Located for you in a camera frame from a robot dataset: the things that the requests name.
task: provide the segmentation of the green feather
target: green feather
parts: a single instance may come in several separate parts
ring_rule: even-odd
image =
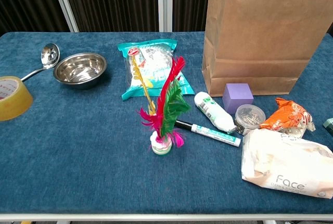
[[[173,80],[165,95],[161,136],[171,133],[177,117],[191,107],[184,101],[178,79]]]

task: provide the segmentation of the orange wrapper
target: orange wrapper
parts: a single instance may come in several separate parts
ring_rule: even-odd
[[[287,129],[315,130],[312,116],[300,105],[283,98],[275,99],[279,109],[260,124],[261,129],[285,132]]]

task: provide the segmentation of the tape roll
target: tape roll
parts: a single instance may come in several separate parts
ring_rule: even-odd
[[[0,121],[22,115],[32,104],[32,96],[18,77],[0,77]]]

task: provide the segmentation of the paper bag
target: paper bag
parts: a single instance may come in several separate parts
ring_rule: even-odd
[[[226,83],[288,94],[333,22],[333,0],[208,0],[202,72],[211,96]]]
[[[242,179],[263,188],[333,197],[333,153],[319,143],[256,129],[243,139]]]

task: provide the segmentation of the yellow stick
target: yellow stick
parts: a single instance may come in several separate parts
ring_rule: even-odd
[[[132,62],[133,62],[133,66],[134,66],[134,68],[133,68],[133,70],[134,70],[134,79],[140,80],[140,82],[142,84],[142,87],[144,89],[145,96],[148,99],[148,103],[149,103],[148,107],[150,108],[149,111],[152,114],[156,114],[154,102],[150,99],[147,87],[146,87],[146,85],[144,83],[144,79],[143,79],[143,77],[141,75],[141,72],[140,72],[140,69],[139,69],[138,65],[136,64],[135,56],[132,56]]]

